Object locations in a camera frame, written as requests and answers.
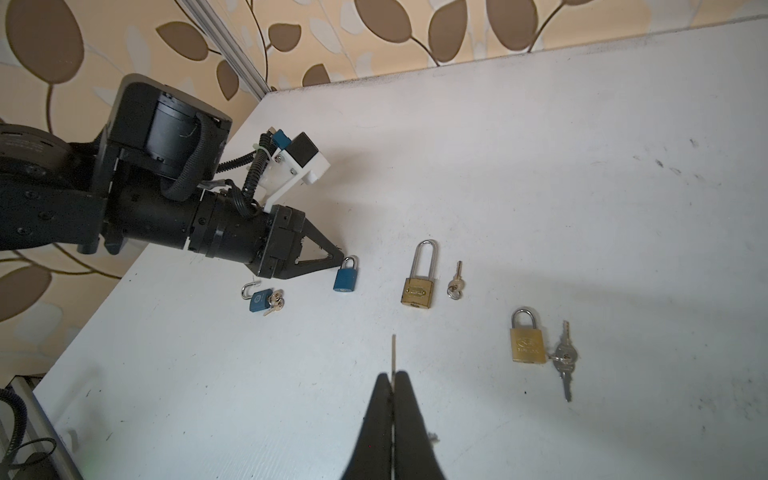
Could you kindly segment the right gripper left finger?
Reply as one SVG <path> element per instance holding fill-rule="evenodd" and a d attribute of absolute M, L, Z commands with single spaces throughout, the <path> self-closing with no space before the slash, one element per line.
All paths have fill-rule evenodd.
<path fill-rule="evenodd" d="M 393 399 L 389 377 L 379 374 L 343 480 L 392 478 Z"/>

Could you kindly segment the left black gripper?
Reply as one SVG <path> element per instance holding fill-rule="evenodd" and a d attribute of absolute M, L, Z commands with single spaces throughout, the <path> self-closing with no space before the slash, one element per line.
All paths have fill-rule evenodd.
<path fill-rule="evenodd" d="M 344 252 L 306 219 L 304 212 L 275 205 L 259 257 L 257 276 L 287 280 L 337 268 Z"/>

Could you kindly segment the small brass padlock with keys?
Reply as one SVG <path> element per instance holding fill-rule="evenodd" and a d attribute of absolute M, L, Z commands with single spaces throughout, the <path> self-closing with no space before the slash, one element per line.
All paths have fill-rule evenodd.
<path fill-rule="evenodd" d="M 521 326 L 520 316 L 530 319 L 528 326 Z M 510 342 L 512 359 L 517 363 L 545 364 L 547 352 L 543 340 L 543 332 L 538 328 L 537 316 L 527 307 L 521 307 L 511 316 Z"/>

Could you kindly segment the blue padlock shackle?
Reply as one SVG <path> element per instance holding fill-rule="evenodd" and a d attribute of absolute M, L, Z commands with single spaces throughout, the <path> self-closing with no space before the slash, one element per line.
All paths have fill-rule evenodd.
<path fill-rule="evenodd" d="M 357 276 L 357 257 L 353 255 L 345 257 L 337 271 L 333 290 L 341 293 L 353 292 L 356 287 Z"/>

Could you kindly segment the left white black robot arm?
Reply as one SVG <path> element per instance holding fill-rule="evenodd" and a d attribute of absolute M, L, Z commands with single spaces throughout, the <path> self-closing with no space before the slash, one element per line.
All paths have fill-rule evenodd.
<path fill-rule="evenodd" d="M 272 129 L 223 161 L 232 122 L 214 107 L 140 74 L 123 78 L 116 100 L 89 143 L 2 126 L 3 250 L 65 243 L 117 254 L 137 239 L 282 280 L 345 262 L 302 211 L 280 203 L 283 187 L 255 197 L 271 161 L 286 166 L 288 186 L 323 174 L 327 161 L 307 135 Z"/>

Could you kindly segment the blue padlock with keys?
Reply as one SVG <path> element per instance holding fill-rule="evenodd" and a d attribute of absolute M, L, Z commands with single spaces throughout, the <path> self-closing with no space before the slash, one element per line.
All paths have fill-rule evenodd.
<path fill-rule="evenodd" d="M 251 313 L 262 313 L 264 316 L 280 311 L 285 306 L 283 291 L 262 289 L 260 281 L 246 283 L 241 288 L 241 298 L 249 303 Z"/>

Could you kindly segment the small brass padlock key bunch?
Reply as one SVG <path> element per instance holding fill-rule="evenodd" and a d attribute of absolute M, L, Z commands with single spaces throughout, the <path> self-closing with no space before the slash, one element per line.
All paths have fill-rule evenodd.
<path fill-rule="evenodd" d="M 563 321 L 560 342 L 550 355 L 550 359 L 562 380 L 564 397 L 567 402 L 571 402 L 573 400 L 572 379 L 578 360 L 578 351 L 572 343 L 570 322 L 567 320 Z"/>

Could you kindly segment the small silver key with ring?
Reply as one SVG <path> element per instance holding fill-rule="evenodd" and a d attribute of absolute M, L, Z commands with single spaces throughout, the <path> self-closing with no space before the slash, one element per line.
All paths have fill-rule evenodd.
<path fill-rule="evenodd" d="M 457 262 L 455 274 L 447 286 L 446 293 L 452 300 L 459 300 L 463 296 L 465 281 L 463 280 L 463 277 L 462 277 L 462 267 L 463 267 L 463 262 L 459 260 Z"/>

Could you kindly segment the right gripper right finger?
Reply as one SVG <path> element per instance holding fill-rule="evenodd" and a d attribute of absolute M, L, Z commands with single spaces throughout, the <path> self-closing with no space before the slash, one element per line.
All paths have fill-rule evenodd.
<path fill-rule="evenodd" d="M 394 454 L 395 479 L 445 478 L 436 459 L 410 377 L 398 371 L 394 377 Z"/>

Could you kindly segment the large brass padlock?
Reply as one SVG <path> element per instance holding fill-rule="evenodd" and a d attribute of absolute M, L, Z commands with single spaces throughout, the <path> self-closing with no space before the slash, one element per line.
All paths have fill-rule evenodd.
<path fill-rule="evenodd" d="M 421 253 L 424 247 L 431 248 L 429 271 L 426 276 L 418 274 Z M 415 250 L 410 275 L 406 278 L 401 295 L 401 303 L 420 309 L 429 309 L 434 293 L 434 274 L 437 264 L 438 244 L 433 239 L 421 241 Z"/>

